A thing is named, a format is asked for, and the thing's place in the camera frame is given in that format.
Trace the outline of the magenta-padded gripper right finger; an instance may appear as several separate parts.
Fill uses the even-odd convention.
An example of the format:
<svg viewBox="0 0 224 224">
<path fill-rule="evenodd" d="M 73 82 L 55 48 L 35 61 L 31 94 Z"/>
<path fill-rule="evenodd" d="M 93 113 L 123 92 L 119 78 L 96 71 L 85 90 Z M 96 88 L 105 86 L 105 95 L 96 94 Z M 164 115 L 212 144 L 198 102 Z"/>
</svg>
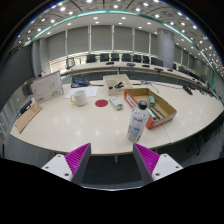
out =
<svg viewBox="0 0 224 224">
<path fill-rule="evenodd" d="M 159 155 L 137 143 L 133 144 L 133 155 L 145 185 L 182 169 L 168 154 Z"/>
</svg>

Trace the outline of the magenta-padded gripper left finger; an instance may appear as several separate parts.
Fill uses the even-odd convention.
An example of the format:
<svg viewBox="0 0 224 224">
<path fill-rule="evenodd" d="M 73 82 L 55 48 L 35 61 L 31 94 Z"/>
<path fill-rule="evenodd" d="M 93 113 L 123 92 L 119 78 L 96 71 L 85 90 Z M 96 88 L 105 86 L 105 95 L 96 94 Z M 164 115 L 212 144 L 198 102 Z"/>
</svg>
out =
<svg viewBox="0 0 224 224">
<path fill-rule="evenodd" d="M 87 143 L 66 155 L 57 154 L 42 169 L 75 184 L 80 184 L 90 155 L 91 144 Z"/>
</svg>

